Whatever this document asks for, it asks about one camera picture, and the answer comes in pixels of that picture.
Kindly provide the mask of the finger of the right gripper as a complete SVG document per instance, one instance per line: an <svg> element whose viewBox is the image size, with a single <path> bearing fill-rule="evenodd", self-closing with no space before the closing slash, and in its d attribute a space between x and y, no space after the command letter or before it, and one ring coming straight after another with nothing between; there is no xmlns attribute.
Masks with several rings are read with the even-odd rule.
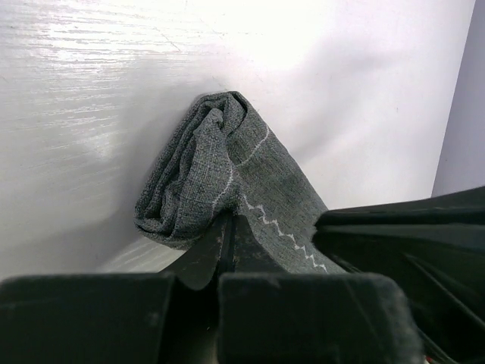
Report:
<svg viewBox="0 0 485 364"><path fill-rule="evenodd" d="M314 246L347 272L393 279L408 297L426 354L484 361L484 189L337 209Z"/></svg>

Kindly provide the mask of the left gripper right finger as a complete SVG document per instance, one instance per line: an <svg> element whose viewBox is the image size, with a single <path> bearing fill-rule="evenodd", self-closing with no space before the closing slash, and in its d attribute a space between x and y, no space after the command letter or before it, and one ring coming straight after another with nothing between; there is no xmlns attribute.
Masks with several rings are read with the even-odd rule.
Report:
<svg viewBox="0 0 485 364"><path fill-rule="evenodd" d="M221 363L421 363L401 288L376 274L289 274L228 220L217 285Z"/></svg>

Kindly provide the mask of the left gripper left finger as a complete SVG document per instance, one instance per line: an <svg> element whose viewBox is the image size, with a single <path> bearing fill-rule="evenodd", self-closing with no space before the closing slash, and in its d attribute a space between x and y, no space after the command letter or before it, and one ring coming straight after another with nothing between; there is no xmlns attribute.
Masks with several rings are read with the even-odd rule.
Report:
<svg viewBox="0 0 485 364"><path fill-rule="evenodd" d="M156 273L1 283L3 363L214 363L217 276L231 217Z"/></svg>

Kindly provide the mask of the grey cloth napkin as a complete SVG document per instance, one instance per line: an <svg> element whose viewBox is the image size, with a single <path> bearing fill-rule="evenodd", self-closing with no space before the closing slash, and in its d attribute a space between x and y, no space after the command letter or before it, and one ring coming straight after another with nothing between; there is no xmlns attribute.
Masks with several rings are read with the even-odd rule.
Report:
<svg viewBox="0 0 485 364"><path fill-rule="evenodd" d="M312 244L326 206L296 161L238 92L206 95L188 110L155 162L134 223L151 240L189 249L218 214L248 219L287 271L337 274Z"/></svg>

